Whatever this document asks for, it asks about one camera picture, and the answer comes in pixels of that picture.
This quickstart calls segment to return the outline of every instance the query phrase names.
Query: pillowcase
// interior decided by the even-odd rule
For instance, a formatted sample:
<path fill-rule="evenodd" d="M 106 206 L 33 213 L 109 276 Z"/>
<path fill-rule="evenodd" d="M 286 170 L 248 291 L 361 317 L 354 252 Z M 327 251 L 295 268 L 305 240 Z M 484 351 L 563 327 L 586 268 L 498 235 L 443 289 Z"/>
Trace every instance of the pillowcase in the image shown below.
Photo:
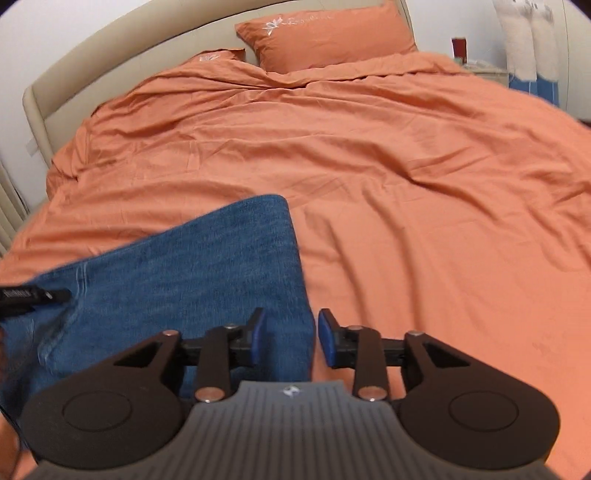
<path fill-rule="evenodd" d="M 270 15 L 235 28 L 268 72 L 289 73 L 417 51 L 391 0 L 377 7 Z"/>
<path fill-rule="evenodd" d="M 195 55 L 191 60 L 212 61 L 212 60 L 238 60 L 244 61 L 246 50 L 244 48 L 220 48 L 219 50 L 205 50 Z"/>

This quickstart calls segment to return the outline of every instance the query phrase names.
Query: black bracket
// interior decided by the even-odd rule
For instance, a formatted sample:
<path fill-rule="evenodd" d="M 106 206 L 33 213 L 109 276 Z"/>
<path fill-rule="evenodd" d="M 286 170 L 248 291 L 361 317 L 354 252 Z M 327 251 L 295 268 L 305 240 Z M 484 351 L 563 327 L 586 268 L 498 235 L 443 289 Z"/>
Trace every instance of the black bracket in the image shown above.
<path fill-rule="evenodd" d="M 355 368 L 353 394 L 389 400 L 387 367 L 400 367 L 406 396 L 396 414 L 423 448 L 456 465 L 503 470 L 545 459 L 560 420 L 543 393 L 423 333 L 382 339 L 341 327 L 321 310 L 319 337 L 331 368 Z"/>
<path fill-rule="evenodd" d="M 258 363 L 264 311 L 245 325 L 216 327 L 182 340 L 165 330 L 42 390 L 27 402 L 21 431 L 38 460 L 85 470 L 127 465 L 156 452 L 179 431 L 184 367 L 198 365 L 194 397 L 230 397 L 230 370 Z"/>

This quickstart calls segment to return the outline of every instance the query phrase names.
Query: white embroidery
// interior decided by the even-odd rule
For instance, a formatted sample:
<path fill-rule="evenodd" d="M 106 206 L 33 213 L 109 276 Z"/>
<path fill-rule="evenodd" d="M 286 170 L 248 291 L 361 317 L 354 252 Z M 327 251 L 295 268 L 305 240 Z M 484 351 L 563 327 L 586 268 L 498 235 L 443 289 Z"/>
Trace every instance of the white embroidery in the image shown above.
<path fill-rule="evenodd" d="M 219 57 L 220 57 L 219 53 L 207 53 L 205 55 L 201 55 L 199 57 L 199 61 L 215 60 L 215 59 L 218 59 Z"/>
<path fill-rule="evenodd" d="M 279 25 L 283 23 L 283 19 L 281 17 L 273 20 L 272 22 L 267 22 L 267 26 L 263 27 L 263 30 L 267 30 L 267 37 L 271 35 L 273 30 L 275 30 Z"/>
<path fill-rule="evenodd" d="M 325 12 L 321 12 L 319 14 L 311 14 L 306 18 L 299 19 L 289 17 L 286 20 L 283 20 L 283 18 L 279 17 L 273 20 L 272 22 L 267 22 L 267 24 L 263 27 L 263 30 L 267 31 L 267 37 L 269 37 L 273 33 L 273 30 L 278 28 L 280 25 L 303 25 L 306 22 L 310 22 L 312 20 L 332 20 L 333 18 L 334 16 L 332 14 L 328 14 Z"/>

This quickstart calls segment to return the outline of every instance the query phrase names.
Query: beige headboard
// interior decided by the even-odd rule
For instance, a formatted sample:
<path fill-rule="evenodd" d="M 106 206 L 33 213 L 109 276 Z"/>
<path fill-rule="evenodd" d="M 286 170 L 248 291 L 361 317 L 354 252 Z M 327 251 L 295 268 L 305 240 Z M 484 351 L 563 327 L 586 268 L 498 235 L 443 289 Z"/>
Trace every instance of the beige headboard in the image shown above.
<path fill-rule="evenodd" d="M 393 0 L 411 28 L 405 0 Z M 234 24 L 296 10 L 355 8 L 382 0 L 151 0 L 107 25 L 25 90 L 22 104 L 45 161 L 102 102 L 203 50 L 246 47 Z"/>

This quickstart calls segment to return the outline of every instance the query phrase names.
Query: orange bedding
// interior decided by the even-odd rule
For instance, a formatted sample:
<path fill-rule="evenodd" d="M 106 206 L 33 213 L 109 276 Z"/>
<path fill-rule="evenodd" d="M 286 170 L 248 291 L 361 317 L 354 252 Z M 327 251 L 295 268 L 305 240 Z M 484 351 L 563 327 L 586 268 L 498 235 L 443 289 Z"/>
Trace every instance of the orange bedding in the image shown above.
<path fill-rule="evenodd" d="M 529 382 L 561 415 L 549 465 L 591 468 L 591 131 L 544 101 L 428 53 L 189 61 L 98 108 L 47 190 L 2 284 L 278 193 L 316 313 L 425 330 Z"/>

